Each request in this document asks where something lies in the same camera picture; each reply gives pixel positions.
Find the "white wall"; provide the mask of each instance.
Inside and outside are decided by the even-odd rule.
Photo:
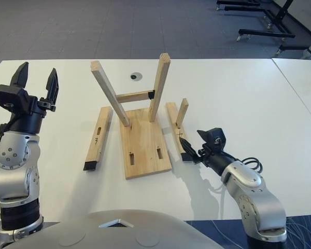
[[[286,0],[274,0],[283,6]],[[311,0],[294,0],[288,12],[311,31]]]

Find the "gray carpet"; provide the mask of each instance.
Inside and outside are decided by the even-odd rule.
[[[163,51],[173,59],[274,55],[280,38],[235,41],[240,28],[265,29],[262,13],[215,8],[215,0],[0,0],[0,61],[156,59]],[[286,23],[294,43],[311,44],[308,33]]]

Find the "metal stand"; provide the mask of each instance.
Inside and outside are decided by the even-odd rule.
[[[242,1],[222,1],[218,0],[217,1],[217,10],[220,9],[221,4],[226,4],[226,5],[241,5],[241,6],[260,6],[260,3],[258,3],[256,0],[248,0],[247,2],[242,2]]]
[[[311,60],[311,46],[281,45],[278,48],[278,51],[276,52],[275,56],[277,57],[279,54],[281,54],[285,50],[304,50],[301,60],[306,60],[306,59]]]
[[[308,49],[309,46],[300,46],[300,45],[281,45],[276,51],[275,55],[278,56],[285,50],[305,50]]]
[[[264,8],[225,6],[224,9],[225,11],[236,10],[236,11],[263,12],[265,14],[264,18],[268,17],[270,20],[270,23],[268,24],[267,29],[270,30],[272,26],[276,26],[279,29],[279,32],[240,29],[238,31],[239,35],[236,41],[239,41],[241,39],[241,36],[245,34],[246,35],[282,37],[282,39],[284,40],[286,37],[295,38],[295,35],[282,23],[282,19],[287,14],[288,8],[292,4],[292,2],[293,0],[287,0],[284,6],[278,12],[278,14],[274,14],[271,10],[264,9]]]

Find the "black end cap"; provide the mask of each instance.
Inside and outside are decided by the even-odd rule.
[[[92,170],[95,170],[96,166],[97,166],[97,161],[85,162],[83,170],[92,171]]]
[[[154,94],[155,94],[155,90],[153,90],[152,92],[148,92],[148,95],[149,95],[149,99],[154,99]]]
[[[182,161],[183,162],[192,162],[193,161],[192,157],[188,153],[186,153],[186,152],[181,153],[181,156],[182,156]]]

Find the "black metal frame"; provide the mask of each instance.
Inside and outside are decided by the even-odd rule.
[[[281,54],[283,51],[286,51],[286,50],[305,50],[308,48],[309,46],[307,45],[281,45],[278,48],[278,51],[276,52],[276,56],[278,56],[279,54]]]
[[[225,6],[224,10],[236,10],[236,11],[252,11],[252,12],[263,12],[271,21],[268,24],[267,29],[270,29],[273,25],[276,26],[280,32],[273,31],[259,31],[259,30],[247,30],[240,29],[238,31],[239,37],[237,41],[240,40],[242,35],[261,35],[261,36],[271,36],[271,37],[282,37],[282,38],[295,38],[293,34],[283,23],[282,20],[288,12],[289,6],[292,4],[293,0],[287,0],[284,6],[279,10],[277,14],[274,14],[271,10],[265,8],[253,8],[253,7],[238,7],[238,6]]]
[[[260,6],[260,3],[258,3],[256,0],[248,0],[247,2],[217,0],[217,9],[220,7],[220,4],[241,5],[241,6]]]

